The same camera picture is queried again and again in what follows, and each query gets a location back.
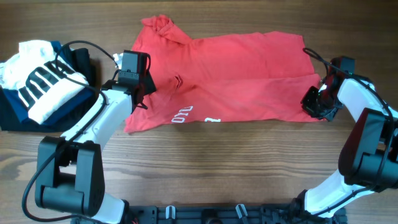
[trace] wood grain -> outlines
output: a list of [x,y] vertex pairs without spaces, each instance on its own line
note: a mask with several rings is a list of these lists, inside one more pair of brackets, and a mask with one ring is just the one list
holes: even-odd
[[[141,30],[140,19],[166,14],[193,38],[273,30],[301,34],[327,60],[357,59],[356,72],[398,105],[396,1],[34,3],[0,4],[0,60],[30,39],[82,39],[112,54],[122,52]],[[102,81],[109,79],[112,63],[95,50],[91,56],[101,62]],[[323,65],[313,64],[324,76]],[[133,205],[288,202],[333,173],[353,125],[343,110],[332,123],[173,124],[130,135],[121,126],[103,152],[106,190]],[[0,133],[0,223],[32,223],[22,214],[21,197],[44,136]],[[396,223],[397,201],[393,190],[361,198],[348,206],[349,222]],[[32,196],[29,208],[43,217],[60,215],[36,208]]]

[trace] red t-shirt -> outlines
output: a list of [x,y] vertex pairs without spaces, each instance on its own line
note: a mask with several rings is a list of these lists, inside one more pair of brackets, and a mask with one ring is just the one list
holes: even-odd
[[143,19],[132,50],[150,54],[157,91],[125,132],[192,121],[317,121],[301,108],[318,85],[300,35],[270,32],[191,39],[168,17]]

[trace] printed number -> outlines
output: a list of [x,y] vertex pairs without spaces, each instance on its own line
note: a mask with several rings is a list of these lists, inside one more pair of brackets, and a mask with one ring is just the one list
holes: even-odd
[[221,119],[206,118],[205,122],[208,122],[208,121],[210,121],[210,122],[221,122]]
[[173,118],[172,122],[174,123],[183,123],[185,121],[185,118]]
[[183,112],[183,111],[191,111],[192,109],[193,109],[193,106],[189,106],[189,107],[180,109],[180,112]]
[[173,123],[183,123],[185,121],[185,118],[181,118],[181,117],[178,117],[178,116],[188,116],[188,113],[181,113],[181,112],[191,111],[192,109],[193,109],[193,106],[188,106],[186,108],[180,109],[178,114],[174,115],[174,118],[172,119],[172,122]]
[[188,113],[178,113],[178,114],[174,115],[174,118],[175,118],[176,116],[178,116],[178,115],[188,116]]

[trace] folded clothes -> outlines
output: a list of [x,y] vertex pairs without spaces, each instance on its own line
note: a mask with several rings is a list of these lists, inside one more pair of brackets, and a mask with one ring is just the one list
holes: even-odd
[[55,54],[51,42],[22,42],[19,44],[19,53],[0,68],[2,87],[18,91],[19,98],[27,108],[28,117],[38,124],[42,124],[83,89],[83,86],[65,77],[88,84],[86,77],[69,66],[63,57],[58,58],[58,67],[62,73],[57,73]]
[[161,124],[279,119],[317,121],[300,101],[317,85],[303,38],[283,32],[191,39],[168,17],[143,19],[132,50],[151,56],[157,91],[145,96],[125,132]]
[[[54,52],[58,52],[61,49],[59,41],[51,41],[51,46]],[[62,49],[60,57],[74,71],[84,75],[90,86],[95,86],[96,70],[90,64],[90,55],[87,49],[71,50],[69,47],[65,47]],[[3,131],[66,131],[84,116],[95,101],[95,94],[91,90],[84,88],[61,105],[42,124],[38,124],[28,117],[28,107],[23,104],[19,97],[19,92],[17,90],[3,89],[2,98],[0,99],[2,104],[0,114],[8,114],[11,117],[10,119],[0,119],[0,126]]]
[[3,131],[33,131],[43,133],[66,131],[79,122],[95,101],[95,97],[88,98],[51,125],[37,124],[32,119],[20,123],[14,109],[4,95],[3,89],[0,88],[0,127]]

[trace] navy blue garment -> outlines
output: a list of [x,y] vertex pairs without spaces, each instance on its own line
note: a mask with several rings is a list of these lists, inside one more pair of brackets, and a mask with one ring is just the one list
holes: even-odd
[[66,131],[79,122],[95,101],[95,97],[87,99],[53,125],[40,125],[32,119],[25,123],[20,123],[12,106],[4,95],[3,89],[0,87],[0,127],[3,131],[33,131],[43,133]]
[[[8,102],[14,109],[16,116],[20,123],[28,123],[31,119],[28,117],[26,106],[23,104],[21,99],[18,96],[17,90],[2,90],[4,95],[6,96]],[[57,111],[51,114],[49,118],[47,118],[43,125],[54,125],[59,119],[67,115],[71,112],[77,105],[84,102],[93,96],[93,92],[89,89],[84,88],[78,94],[76,94],[73,98],[64,103]]]
[[[57,41],[57,40],[53,40],[50,42],[52,48],[54,49],[54,52],[57,53],[60,49],[61,49],[61,42]],[[66,58],[65,56],[65,52],[66,51],[71,51],[69,47],[65,48],[63,51],[61,51],[60,56],[68,65],[70,65],[72,68],[73,66],[71,65],[70,61]]]

